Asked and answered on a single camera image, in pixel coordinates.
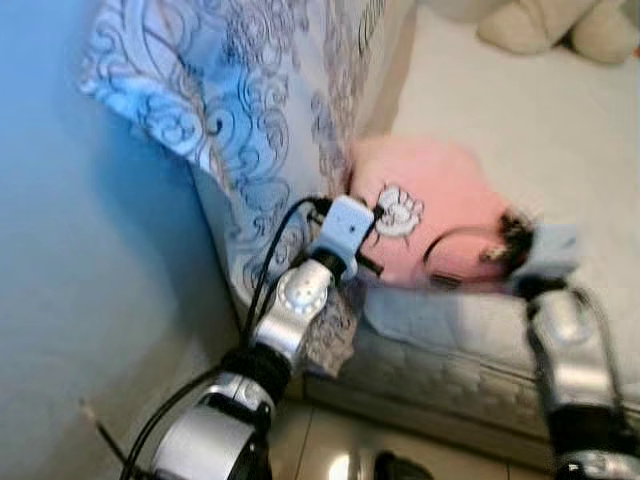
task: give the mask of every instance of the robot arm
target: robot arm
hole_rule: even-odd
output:
[[[221,374],[158,447],[161,480],[270,480],[266,434],[309,325],[331,285],[357,270],[373,214],[349,197],[329,210],[309,258],[285,273],[251,346],[225,356]],[[564,279],[577,266],[575,232],[536,229],[527,261],[511,276],[528,302],[527,338],[559,480],[639,480],[638,442],[622,410],[606,329]]]

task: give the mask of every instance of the mattress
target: mattress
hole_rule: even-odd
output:
[[[519,208],[579,226],[585,253],[575,281],[608,312],[625,399],[637,413],[636,61],[605,67],[562,47],[518,57],[481,43],[473,26],[424,7],[417,15],[392,131],[464,143]],[[375,289],[366,315],[378,335],[361,329],[343,384],[544,433],[518,301]],[[378,376],[383,381],[372,385]]]

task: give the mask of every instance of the wall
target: wall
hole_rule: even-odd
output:
[[[236,338],[188,170],[77,93],[95,2],[0,3],[0,478],[113,478],[123,441]]]

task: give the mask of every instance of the white mattress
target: white mattress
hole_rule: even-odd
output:
[[[580,226],[586,254],[576,281],[596,292],[610,315],[632,403],[640,403],[637,89],[635,60],[604,67],[563,48],[517,57],[481,43],[474,27],[421,7],[393,126],[394,133],[428,132],[464,143],[517,206],[545,222]],[[391,379],[399,378],[399,370],[413,377],[431,371],[433,355],[440,355],[457,365],[461,379],[453,383],[471,385],[480,396],[482,371],[501,372],[494,389],[503,398],[520,384],[531,390],[530,382],[522,383],[531,361],[518,302],[385,289],[369,292],[366,313],[378,333],[418,349],[398,350],[396,342],[380,346],[365,335],[343,379],[371,378],[366,350],[372,349],[369,360],[389,363]],[[429,353],[415,354],[419,350]],[[407,395],[418,398],[428,389],[424,382],[414,378],[415,391]],[[376,388],[399,391],[392,380]],[[524,397],[534,398],[533,391]],[[513,398],[528,411],[528,400]]]

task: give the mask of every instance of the floor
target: floor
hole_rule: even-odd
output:
[[[380,450],[426,467],[435,480],[549,480],[549,476],[444,446],[405,432],[288,402],[271,435],[274,480],[351,480],[349,462],[371,471]],[[364,476],[359,480],[370,480]]]

